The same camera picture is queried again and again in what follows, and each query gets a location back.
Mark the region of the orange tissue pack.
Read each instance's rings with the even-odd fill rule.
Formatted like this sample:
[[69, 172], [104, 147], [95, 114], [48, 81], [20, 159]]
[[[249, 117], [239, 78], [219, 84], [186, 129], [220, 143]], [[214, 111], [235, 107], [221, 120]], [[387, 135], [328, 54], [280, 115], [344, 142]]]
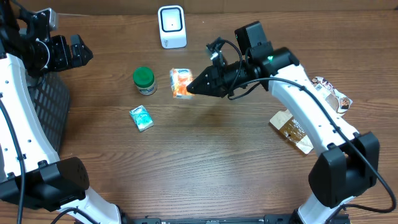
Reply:
[[187, 86], [193, 81], [191, 70], [173, 68], [170, 71], [170, 86], [174, 98], [190, 100], [194, 94], [187, 91]]

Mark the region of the green lid jar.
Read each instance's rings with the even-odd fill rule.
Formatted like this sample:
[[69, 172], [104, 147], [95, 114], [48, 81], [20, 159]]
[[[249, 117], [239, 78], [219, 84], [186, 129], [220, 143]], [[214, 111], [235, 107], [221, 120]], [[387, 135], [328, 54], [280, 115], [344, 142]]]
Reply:
[[142, 95], [151, 95], [157, 90], [157, 83], [153, 71], [148, 67], [139, 67], [133, 72], [133, 81]]

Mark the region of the green tissue pack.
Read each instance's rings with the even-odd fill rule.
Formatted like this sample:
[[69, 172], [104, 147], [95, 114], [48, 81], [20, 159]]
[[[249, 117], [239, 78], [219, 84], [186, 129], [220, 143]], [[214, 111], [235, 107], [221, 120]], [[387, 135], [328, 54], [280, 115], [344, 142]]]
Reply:
[[143, 105], [134, 108], [129, 112], [129, 114], [140, 132], [143, 132], [154, 125], [153, 119]]

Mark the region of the brown white snack pouch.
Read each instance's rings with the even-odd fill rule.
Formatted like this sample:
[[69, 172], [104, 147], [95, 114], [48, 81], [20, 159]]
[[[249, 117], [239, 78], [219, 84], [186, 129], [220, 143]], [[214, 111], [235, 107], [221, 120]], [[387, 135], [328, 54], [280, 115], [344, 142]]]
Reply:
[[[345, 94], [338, 91], [325, 78], [314, 77], [311, 83], [339, 116], [343, 116], [351, 107], [353, 101]], [[304, 154], [308, 154], [313, 149], [309, 137], [289, 110], [278, 111], [270, 119], [269, 123], [281, 136], [284, 136], [294, 148], [302, 151]]]

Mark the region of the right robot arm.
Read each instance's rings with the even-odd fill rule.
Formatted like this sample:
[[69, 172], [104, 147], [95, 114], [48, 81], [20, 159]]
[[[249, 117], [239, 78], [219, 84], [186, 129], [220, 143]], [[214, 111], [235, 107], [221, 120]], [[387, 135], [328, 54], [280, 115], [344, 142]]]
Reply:
[[290, 215], [266, 215], [265, 223], [348, 223], [342, 209], [380, 181], [380, 144], [372, 133], [360, 134], [341, 118], [315, 89], [297, 57], [285, 47], [274, 49], [260, 22], [235, 30], [239, 60], [228, 64], [224, 39], [208, 44], [212, 65], [187, 86], [189, 93], [228, 97], [258, 83], [298, 121], [318, 159], [308, 176], [308, 200]]

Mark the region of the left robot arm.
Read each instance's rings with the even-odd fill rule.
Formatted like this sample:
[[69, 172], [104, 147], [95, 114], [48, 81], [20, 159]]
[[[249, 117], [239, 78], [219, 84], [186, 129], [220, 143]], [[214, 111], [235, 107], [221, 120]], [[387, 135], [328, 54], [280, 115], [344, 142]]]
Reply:
[[57, 26], [50, 8], [1, 2], [1, 200], [79, 223], [129, 223], [91, 188], [79, 158], [59, 157], [70, 95], [58, 73], [86, 65], [93, 53], [79, 35], [52, 36]]

